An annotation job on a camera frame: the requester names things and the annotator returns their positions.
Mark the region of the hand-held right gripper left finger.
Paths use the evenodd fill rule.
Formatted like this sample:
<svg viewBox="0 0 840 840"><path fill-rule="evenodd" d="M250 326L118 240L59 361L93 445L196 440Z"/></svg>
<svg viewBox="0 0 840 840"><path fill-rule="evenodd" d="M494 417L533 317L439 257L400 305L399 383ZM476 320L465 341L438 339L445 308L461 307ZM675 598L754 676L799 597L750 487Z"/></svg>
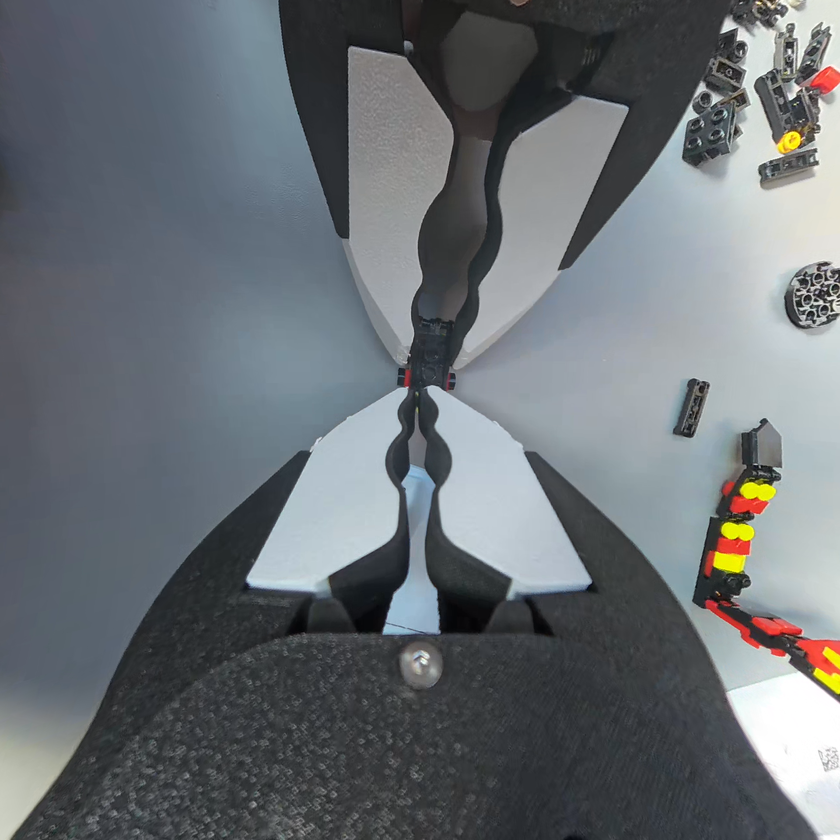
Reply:
<svg viewBox="0 0 840 840"><path fill-rule="evenodd" d="M415 400L397 388L349 416L308 453L248 573L251 589L390 599L410 537L404 479Z"/></svg>

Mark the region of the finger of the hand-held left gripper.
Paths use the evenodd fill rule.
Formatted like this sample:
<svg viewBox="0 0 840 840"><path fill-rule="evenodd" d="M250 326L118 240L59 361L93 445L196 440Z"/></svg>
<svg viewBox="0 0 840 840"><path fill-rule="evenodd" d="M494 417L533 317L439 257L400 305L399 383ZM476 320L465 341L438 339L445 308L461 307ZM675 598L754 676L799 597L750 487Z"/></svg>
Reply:
<svg viewBox="0 0 840 840"><path fill-rule="evenodd" d="M466 297L484 234L479 177L452 168L460 140L484 143L484 112L453 102L455 122L403 55L348 48L350 232L343 247L388 354L408 362L413 304L432 270L441 315Z"/></svg>
<svg viewBox="0 0 840 840"><path fill-rule="evenodd" d="M466 333L458 371L499 340L552 286L628 106L575 97L527 128L501 168L500 245L478 285L476 321Z"/></svg>

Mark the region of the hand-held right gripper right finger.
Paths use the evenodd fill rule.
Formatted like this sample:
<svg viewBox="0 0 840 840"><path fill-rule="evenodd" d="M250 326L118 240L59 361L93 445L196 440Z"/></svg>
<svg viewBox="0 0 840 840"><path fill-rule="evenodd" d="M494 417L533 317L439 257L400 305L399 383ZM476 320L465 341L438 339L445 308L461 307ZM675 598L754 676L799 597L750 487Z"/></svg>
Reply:
<svg viewBox="0 0 840 840"><path fill-rule="evenodd" d="M440 593L522 599L591 585L524 447L506 429L440 387L427 387L422 434L435 487L427 570Z"/></svg>

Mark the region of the small black brick assembly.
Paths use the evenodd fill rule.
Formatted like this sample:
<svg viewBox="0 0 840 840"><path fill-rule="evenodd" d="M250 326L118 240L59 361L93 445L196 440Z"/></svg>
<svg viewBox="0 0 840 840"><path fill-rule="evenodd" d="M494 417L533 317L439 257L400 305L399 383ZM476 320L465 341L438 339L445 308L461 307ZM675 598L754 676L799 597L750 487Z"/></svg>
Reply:
<svg viewBox="0 0 840 840"><path fill-rule="evenodd" d="M446 392L455 389L456 374L450 370L454 328L453 321L419 319L408 362L397 371L397 387L416 391L429 385Z"/></svg>

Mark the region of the grey desk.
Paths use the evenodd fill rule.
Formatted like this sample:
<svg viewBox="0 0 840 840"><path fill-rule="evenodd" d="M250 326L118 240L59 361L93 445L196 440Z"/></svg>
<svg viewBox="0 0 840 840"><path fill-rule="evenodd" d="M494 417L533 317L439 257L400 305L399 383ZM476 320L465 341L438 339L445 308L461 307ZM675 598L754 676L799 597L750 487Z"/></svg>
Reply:
<svg viewBox="0 0 840 840"><path fill-rule="evenodd" d="M754 103L681 133L574 266L458 375L688 605L727 688L789 672L690 604L740 431L784 437L755 598L838 637L838 324L786 280L838 260L821 166L763 190ZM153 599L299 449L390 391L292 100L274 2L2 2L2 838L71 756ZM673 435L689 379L696 435Z"/></svg>

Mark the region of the pile of loose bricks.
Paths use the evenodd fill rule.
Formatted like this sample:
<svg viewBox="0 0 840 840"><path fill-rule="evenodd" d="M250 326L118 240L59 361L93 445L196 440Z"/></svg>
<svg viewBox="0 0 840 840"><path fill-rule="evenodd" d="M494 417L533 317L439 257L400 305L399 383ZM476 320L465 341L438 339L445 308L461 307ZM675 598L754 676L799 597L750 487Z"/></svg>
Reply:
<svg viewBox="0 0 840 840"><path fill-rule="evenodd" d="M732 26L717 37L682 140L682 161L701 167L735 151L748 109L763 113L774 157L758 164L759 185L804 177L820 165L822 107L838 89L833 27L800 31L790 16L805 2L730 2Z"/></svg>

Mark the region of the black long brick plate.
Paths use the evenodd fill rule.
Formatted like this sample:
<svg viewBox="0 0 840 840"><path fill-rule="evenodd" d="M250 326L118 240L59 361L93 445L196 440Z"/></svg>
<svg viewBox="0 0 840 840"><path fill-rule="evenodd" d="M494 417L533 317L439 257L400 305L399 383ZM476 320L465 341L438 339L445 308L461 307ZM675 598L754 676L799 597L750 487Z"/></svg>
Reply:
<svg viewBox="0 0 840 840"><path fill-rule="evenodd" d="M708 381L697 378L688 380L685 398L679 410L673 435L683 438L693 438L696 435L710 387Z"/></svg>

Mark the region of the long red yellow brick assembly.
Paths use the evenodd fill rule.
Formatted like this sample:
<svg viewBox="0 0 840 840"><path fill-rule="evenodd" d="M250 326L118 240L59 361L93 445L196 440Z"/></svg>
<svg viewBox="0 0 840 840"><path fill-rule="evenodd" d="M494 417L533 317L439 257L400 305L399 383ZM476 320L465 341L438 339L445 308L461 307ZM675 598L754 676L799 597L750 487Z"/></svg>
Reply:
<svg viewBox="0 0 840 840"><path fill-rule="evenodd" d="M782 437L767 419L741 435L742 471L721 488L709 519L692 601L738 631L743 642L766 649L839 698L839 642L806 637L782 617L756 612L739 602L751 579L746 566L755 531L753 520L764 512L781 481Z"/></svg>

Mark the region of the black round plate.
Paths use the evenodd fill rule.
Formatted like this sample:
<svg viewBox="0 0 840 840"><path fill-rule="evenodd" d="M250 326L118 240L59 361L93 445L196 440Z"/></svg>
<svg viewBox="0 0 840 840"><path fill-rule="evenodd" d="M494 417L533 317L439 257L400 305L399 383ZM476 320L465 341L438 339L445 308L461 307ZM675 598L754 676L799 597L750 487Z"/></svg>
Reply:
<svg viewBox="0 0 840 840"><path fill-rule="evenodd" d="M787 318L798 329L816 329L839 317L839 268L827 260L804 266L784 293Z"/></svg>

